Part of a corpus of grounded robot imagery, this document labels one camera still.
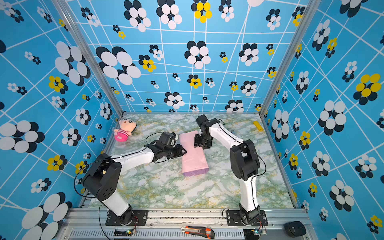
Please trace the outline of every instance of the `pink towel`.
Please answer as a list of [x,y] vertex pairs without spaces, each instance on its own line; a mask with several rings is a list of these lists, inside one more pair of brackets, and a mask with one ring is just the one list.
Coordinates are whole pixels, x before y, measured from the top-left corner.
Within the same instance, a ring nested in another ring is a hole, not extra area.
[[203,149],[201,147],[194,148],[196,134],[197,131],[192,131],[179,136],[180,144],[187,150],[187,153],[182,156],[182,173],[186,177],[204,174],[209,170]]

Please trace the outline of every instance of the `marble pattern surface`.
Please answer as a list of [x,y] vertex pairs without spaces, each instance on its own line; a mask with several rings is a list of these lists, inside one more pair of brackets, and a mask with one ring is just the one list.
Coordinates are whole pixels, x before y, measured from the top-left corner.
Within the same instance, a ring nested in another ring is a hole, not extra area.
[[[126,142],[115,142],[112,155],[125,154],[142,148],[145,138],[155,132],[181,134],[199,130],[196,118],[199,114],[131,114],[128,118],[137,122],[136,129]],[[262,209],[293,208],[288,190],[264,131],[259,132],[253,121],[261,123],[258,114],[206,114],[208,119],[222,119],[227,129],[255,143],[257,153],[266,162],[267,171],[257,177],[257,199]],[[157,139],[160,134],[148,138]],[[204,150],[209,171],[199,176],[184,177],[181,173],[181,157],[166,162],[149,163],[121,175],[118,192],[133,208],[238,208],[240,187],[230,167],[229,151],[217,140]],[[264,172],[260,162],[259,173]],[[90,207],[98,207],[94,200]]]

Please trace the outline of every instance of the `blue wallpaper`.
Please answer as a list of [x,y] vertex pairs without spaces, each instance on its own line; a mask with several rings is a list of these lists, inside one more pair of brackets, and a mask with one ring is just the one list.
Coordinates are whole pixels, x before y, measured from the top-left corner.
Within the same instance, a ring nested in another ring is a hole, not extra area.
[[308,0],[69,0],[122,108],[255,112]]
[[50,1],[0,10],[0,239],[52,239],[117,116]]
[[322,0],[264,119],[319,239],[384,239],[384,2]]

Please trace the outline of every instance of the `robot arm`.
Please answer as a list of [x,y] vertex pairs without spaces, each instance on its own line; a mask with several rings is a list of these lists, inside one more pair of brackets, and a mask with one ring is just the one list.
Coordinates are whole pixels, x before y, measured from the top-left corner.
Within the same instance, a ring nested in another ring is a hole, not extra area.
[[260,162],[255,145],[251,140],[242,140],[233,135],[216,118],[208,120],[201,115],[196,122],[202,133],[195,135],[195,147],[209,149],[215,138],[229,150],[231,169],[240,183],[240,215],[244,224],[253,224],[260,214],[256,197],[256,175]]
[[83,186],[107,206],[122,225],[127,225],[132,220],[132,207],[116,191],[119,176],[141,164],[156,163],[163,157],[170,159],[184,155],[187,151],[175,143],[175,133],[163,132],[158,140],[145,145],[141,150],[122,156],[100,154],[85,174]]

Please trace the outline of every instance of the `plush doll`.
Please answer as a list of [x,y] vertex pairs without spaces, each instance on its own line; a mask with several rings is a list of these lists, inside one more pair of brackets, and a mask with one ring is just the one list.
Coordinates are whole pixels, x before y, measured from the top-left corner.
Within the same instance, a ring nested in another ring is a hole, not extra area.
[[128,136],[132,135],[132,131],[136,128],[135,121],[131,119],[123,119],[119,121],[120,128],[114,130],[114,136],[116,141],[125,142],[128,139]]

